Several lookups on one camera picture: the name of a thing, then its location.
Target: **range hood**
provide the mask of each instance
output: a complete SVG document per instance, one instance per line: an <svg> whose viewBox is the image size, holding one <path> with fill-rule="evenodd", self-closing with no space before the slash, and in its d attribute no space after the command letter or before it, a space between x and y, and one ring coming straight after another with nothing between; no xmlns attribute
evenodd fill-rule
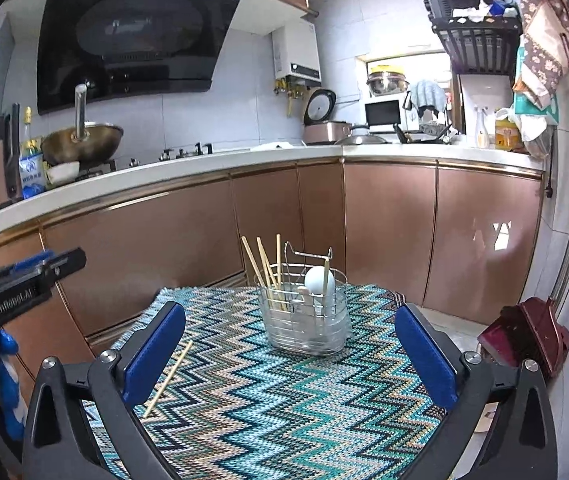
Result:
<svg viewBox="0 0 569 480"><path fill-rule="evenodd" d="M47 0L37 63L40 114L91 101L204 92L239 0Z"/></svg>

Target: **yellow lid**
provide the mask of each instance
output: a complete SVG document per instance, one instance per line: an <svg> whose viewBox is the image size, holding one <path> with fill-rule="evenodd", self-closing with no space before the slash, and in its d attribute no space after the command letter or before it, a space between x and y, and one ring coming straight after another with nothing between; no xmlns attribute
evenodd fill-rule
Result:
<svg viewBox="0 0 569 480"><path fill-rule="evenodd" d="M404 75L404 70L399 65L376 65L372 66L369 73L373 72L395 72Z"/></svg>

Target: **dustpan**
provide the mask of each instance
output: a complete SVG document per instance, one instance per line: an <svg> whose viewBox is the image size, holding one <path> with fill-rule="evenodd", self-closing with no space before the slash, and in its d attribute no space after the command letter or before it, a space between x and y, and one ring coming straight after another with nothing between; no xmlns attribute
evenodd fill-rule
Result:
<svg viewBox="0 0 569 480"><path fill-rule="evenodd" d="M569 352L569 331L556 322L554 305L551 299L530 298L506 306L478 341L500 364L518 366L533 359L549 381L560 372Z"/></svg>

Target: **metal screw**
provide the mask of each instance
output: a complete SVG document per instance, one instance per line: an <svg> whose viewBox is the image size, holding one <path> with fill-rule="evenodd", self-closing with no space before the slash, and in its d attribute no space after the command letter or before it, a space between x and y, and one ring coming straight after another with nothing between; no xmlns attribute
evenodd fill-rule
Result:
<svg viewBox="0 0 569 480"><path fill-rule="evenodd" d="M470 365L479 365L482 361L482 357L478 352L469 350L468 352L465 352L465 361Z"/></svg>
<svg viewBox="0 0 569 480"><path fill-rule="evenodd" d="M100 360L103 363L110 363L116 359L117 355L118 354L115 350L105 350L100 354Z"/></svg>
<svg viewBox="0 0 569 480"><path fill-rule="evenodd" d="M42 368L53 368L57 361L58 359L53 356L47 357L42 361Z"/></svg>
<svg viewBox="0 0 569 480"><path fill-rule="evenodd" d="M535 362L533 359L527 359L525 361L525 368L530 372L537 372L540 369L538 363Z"/></svg>

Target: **chopstick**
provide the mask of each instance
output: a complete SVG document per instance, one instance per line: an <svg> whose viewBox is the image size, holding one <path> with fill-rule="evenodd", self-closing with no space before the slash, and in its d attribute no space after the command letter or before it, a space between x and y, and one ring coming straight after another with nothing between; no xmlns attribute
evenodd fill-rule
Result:
<svg viewBox="0 0 569 480"><path fill-rule="evenodd" d="M264 285L264 280L262 279L262 276L260 276L260 271L258 270L258 264L256 263L256 259L253 257L253 253L251 252L251 247L248 246L247 237L245 236L242 237L242 244L245 246L245 251L247 251L248 259L251 262L251 266L253 266L253 272L255 272L256 276L258 277L258 282L260 282L260 286L268 290L268 287Z"/></svg>
<svg viewBox="0 0 569 480"><path fill-rule="evenodd" d="M329 259L325 260L325 273L322 281L322 303L327 306L327 287L329 285Z"/></svg>
<svg viewBox="0 0 569 480"><path fill-rule="evenodd" d="M151 404L149 405L147 410L144 412L144 415L142 416L142 418L147 418L149 416L149 413L152 412L152 410L154 409L154 407L156 405L156 402L158 402L158 400L160 399L160 397L164 393L164 390L167 387L169 381L173 378L174 374L176 373L176 370L178 370L178 367L180 366L181 362L183 361L184 356L186 356L186 353L189 352L189 349L193 345L194 345L193 341L189 341L186 344L182 353L178 356L178 359L176 359L176 363L171 367L171 370L169 371L167 378L164 380L164 382L162 383L162 385L158 389L158 393L155 394L155 396L153 397L153 399L151 401Z"/></svg>
<svg viewBox="0 0 569 480"><path fill-rule="evenodd" d="M274 276L274 271L271 270L271 264L269 263L269 258L266 257L266 251L262 245L262 240L260 237L256 238L258 242L258 251L260 251L260 258L262 259L262 265L264 267L264 273L266 273L271 278L271 283L274 285L274 288L278 288L276 277Z"/></svg>
<svg viewBox="0 0 569 480"><path fill-rule="evenodd" d="M278 273L278 288L282 288L282 249L280 248L280 233L276 235L276 262Z"/></svg>

